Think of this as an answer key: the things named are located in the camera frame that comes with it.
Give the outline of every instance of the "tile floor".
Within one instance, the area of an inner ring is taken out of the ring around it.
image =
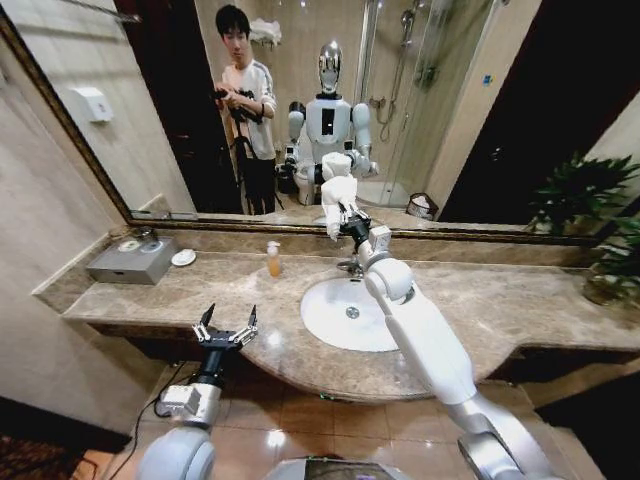
[[[178,378],[193,368],[187,364]],[[174,371],[167,368],[156,389]],[[457,451],[460,430],[433,400],[379,406],[322,400],[285,385],[243,359],[227,376],[232,380],[223,392],[212,434],[217,450],[216,480],[262,479],[283,459],[327,454],[394,465],[416,480],[474,478]],[[536,416],[522,390],[501,384],[480,389],[523,420],[558,474],[567,480],[604,478],[569,430],[552,428]],[[171,428],[150,408],[142,417],[138,449],[117,479],[133,479],[145,448]],[[109,478],[130,448],[116,456],[87,452],[87,458],[100,466],[96,478]],[[88,480],[91,474],[81,464],[75,478]]]

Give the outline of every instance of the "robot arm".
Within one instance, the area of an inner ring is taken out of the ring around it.
[[[289,138],[291,144],[287,145],[285,163],[298,163],[298,144],[300,140],[300,132],[304,126],[306,119],[306,110],[300,102],[291,102],[289,105]]]
[[[422,294],[409,266],[391,257],[391,231],[385,226],[369,229],[371,219],[358,210],[352,190],[353,185],[338,177],[322,186],[327,231],[335,237],[329,213],[335,216],[337,208],[339,230],[355,241],[367,290],[384,311],[407,363],[465,430],[458,444],[476,476],[481,480],[557,478],[517,418],[477,391],[463,345],[438,307]]]
[[[258,334],[254,305],[248,325],[238,332],[208,329],[213,304],[192,326],[207,355],[187,386],[172,385],[158,403],[181,426],[156,439],[138,465],[136,480],[205,480],[211,478],[215,449],[211,429],[219,408],[224,357],[239,351]],[[119,472],[116,470],[112,480]]]
[[[369,131],[370,114],[369,107],[359,103],[351,110],[351,122],[356,138],[356,148],[347,155],[352,157],[351,171],[356,176],[370,177],[378,174],[378,164],[372,162],[371,132]]]

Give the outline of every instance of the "man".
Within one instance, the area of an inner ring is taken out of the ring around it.
[[[224,104],[230,110],[242,108],[262,120],[260,123],[246,119],[240,123],[240,132],[232,123],[233,135],[246,137],[253,147],[236,142],[236,149],[245,149],[247,161],[238,165],[244,176],[245,190],[251,202],[254,215],[275,211],[275,158],[270,120],[276,112],[276,99],[273,93],[273,80],[267,67],[255,61],[249,45],[249,20],[242,10],[226,5],[216,14],[216,27],[232,64],[222,73],[222,82],[216,84],[216,90],[227,93]],[[239,92],[252,92],[253,99]],[[242,152],[236,151],[236,159]]]

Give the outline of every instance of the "white shirt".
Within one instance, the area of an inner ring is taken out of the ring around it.
[[[262,63],[251,60],[243,70],[238,70],[235,65],[229,65],[222,72],[222,81],[235,89],[253,92],[255,101],[269,105],[273,112],[276,111],[276,97],[273,93],[273,80],[269,69]],[[235,122],[231,122],[234,137],[238,136]],[[276,158],[271,136],[271,119],[262,118],[262,123],[257,124],[251,120],[241,123],[240,129],[243,135],[249,138],[253,149],[260,160],[272,160]]]

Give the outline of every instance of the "mirror frame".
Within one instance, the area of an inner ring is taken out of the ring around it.
[[[326,235],[324,227],[310,225],[269,225],[251,222],[250,220],[243,221],[225,219],[151,220],[134,218],[131,210],[122,198],[122,195],[120,195],[120,192],[107,175],[107,172],[102,167],[95,152],[71,118],[69,111],[60,100],[60,97],[58,97],[58,94],[53,89],[53,86],[40,68],[40,65],[20,36],[18,29],[13,24],[2,5],[0,5],[0,27],[2,29],[2,37],[7,42],[10,50],[16,56],[22,65],[22,68],[49,105],[53,114],[60,122],[67,135],[71,138],[75,147],[78,149],[85,162],[102,185],[102,188],[104,188],[105,192],[128,225],[135,227],[150,226],[163,229],[217,230],[274,234],[312,234],[318,236]],[[449,228],[433,230],[392,229],[392,232],[395,238],[581,246],[591,248],[600,244],[606,237],[611,235],[615,229],[615,223],[609,222],[593,236],[556,236],[525,232],[463,230]]]

